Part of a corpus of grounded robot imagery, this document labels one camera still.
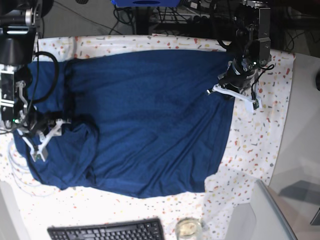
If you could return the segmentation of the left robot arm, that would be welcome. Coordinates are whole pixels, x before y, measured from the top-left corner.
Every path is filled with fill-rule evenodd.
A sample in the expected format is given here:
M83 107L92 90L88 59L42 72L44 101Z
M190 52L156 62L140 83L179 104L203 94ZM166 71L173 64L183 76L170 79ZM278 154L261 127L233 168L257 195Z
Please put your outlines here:
M228 62L226 72L220 74L218 83L206 92L220 93L227 98L244 102L248 112L253 113L262 107L258 95L258 82L261 76L271 71L275 65L271 61L270 23L271 9L266 0L241 0L230 20L235 26L234 40L225 44L215 23L215 6L218 1L209 4L212 30L218 44L233 55Z

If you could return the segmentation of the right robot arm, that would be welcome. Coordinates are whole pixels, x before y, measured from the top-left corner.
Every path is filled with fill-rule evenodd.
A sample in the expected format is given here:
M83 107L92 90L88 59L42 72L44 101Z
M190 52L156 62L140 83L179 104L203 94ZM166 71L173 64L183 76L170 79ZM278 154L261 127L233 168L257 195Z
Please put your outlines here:
M38 50L43 37L41 23L53 6L52 0L2 0L0 2L0 132L17 131L30 149L33 161L46 161L47 145L52 137L62 135L62 125L69 124L59 112L40 113L36 104L54 92L59 76L56 57ZM40 56L54 63L54 75L47 93L36 99L28 96L33 77L28 65Z

